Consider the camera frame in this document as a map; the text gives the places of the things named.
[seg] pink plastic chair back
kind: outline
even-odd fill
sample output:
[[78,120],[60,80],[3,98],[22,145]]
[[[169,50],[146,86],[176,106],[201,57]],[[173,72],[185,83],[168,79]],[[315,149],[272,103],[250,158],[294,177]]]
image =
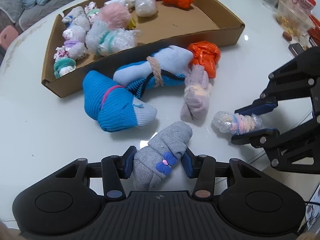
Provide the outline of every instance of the pink plastic chair back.
[[11,25],[8,25],[0,33],[0,46],[7,50],[11,42],[13,42],[13,40],[18,36],[19,33],[17,32],[17,30]]

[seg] cardboard box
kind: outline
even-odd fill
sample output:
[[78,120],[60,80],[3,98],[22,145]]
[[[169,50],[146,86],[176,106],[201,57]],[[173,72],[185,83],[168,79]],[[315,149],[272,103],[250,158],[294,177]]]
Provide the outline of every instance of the cardboard box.
[[[90,1],[76,6],[84,7]],[[93,1],[100,8],[108,0]],[[76,70],[58,79],[53,74],[53,55],[56,47],[63,45],[62,32],[66,27],[61,21],[61,15],[57,15],[48,41],[41,83],[63,98],[82,89],[82,81],[90,70],[97,70],[113,78],[120,66],[146,60],[147,56],[169,45],[186,48],[197,41],[213,42],[218,47],[234,45],[244,29],[244,23],[217,0],[194,0],[187,10],[165,5],[162,1],[157,1],[157,5],[158,14],[154,17],[138,18],[135,11],[131,13],[137,21],[136,29],[141,30],[141,35],[137,37],[137,47],[107,57],[88,55],[77,60]],[[63,14],[68,14],[76,6],[66,9]]]

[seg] gray sock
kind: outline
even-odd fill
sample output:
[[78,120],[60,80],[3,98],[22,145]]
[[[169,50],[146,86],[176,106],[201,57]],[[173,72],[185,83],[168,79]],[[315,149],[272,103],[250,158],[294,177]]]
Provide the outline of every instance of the gray sock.
[[185,85],[181,119],[203,120],[209,110],[209,97],[212,88],[204,67],[193,65],[191,73],[186,75]]
[[150,191],[167,175],[156,169],[164,160],[164,153],[170,152],[179,161],[186,151],[186,144],[192,136],[192,129],[178,121],[155,135],[148,146],[139,150],[133,160],[134,187],[139,191]]

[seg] glossy white tabletop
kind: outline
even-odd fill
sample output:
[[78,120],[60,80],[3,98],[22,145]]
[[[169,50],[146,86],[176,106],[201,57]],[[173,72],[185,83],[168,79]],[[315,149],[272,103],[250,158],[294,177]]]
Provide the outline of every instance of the glossy white tabletop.
[[[180,120],[184,87],[146,91],[142,100],[158,109],[154,123],[145,129],[107,133],[84,112],[82,91],[61,99],[41,85],[55,16],[80,1],[53,12],[19,36],[0,67],[0,218],[4,221],[14,220],[11,207],[16,195],[52,172],[77,158],[99,162],[108,155],[122,155],[130,145],[139,150],[154,133]],[[209,113],[204,122],[189,123],[193,136],[188,147],[195,155],[207,154],[220,162],[236,157],[263,170],[269,165],[263,150],[231,145],[231,135],[220,133],[211,121],[217,111],[233,112],[251,104],[268,84],[268,74],[291,60],[292,55],[273,12],[261,0],[219,1],[246,27],[235,46],[221,48]],[[310,112],[311,101],[303,98],[280,102],[276,110],[262,118],[264,126],[284,132],[310,118]],[[219,181],[216,194],[226,187],[225,180]],[[194,184],[179,164],[155,190],[191,191]],[[126,193],[133,190],[132,179],[123,181],[123,185]],[[92,180],[91,188],[103,194],[99,179]]]

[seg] pink pom-pom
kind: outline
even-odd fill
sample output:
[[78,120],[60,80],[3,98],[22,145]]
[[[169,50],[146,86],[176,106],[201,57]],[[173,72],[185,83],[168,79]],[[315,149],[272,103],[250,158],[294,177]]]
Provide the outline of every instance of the pink pom-pom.
[[109,3],[102,7],[97,18],[107,23],[110,30],[126,28],[131,20],[127,7],[118,2]]

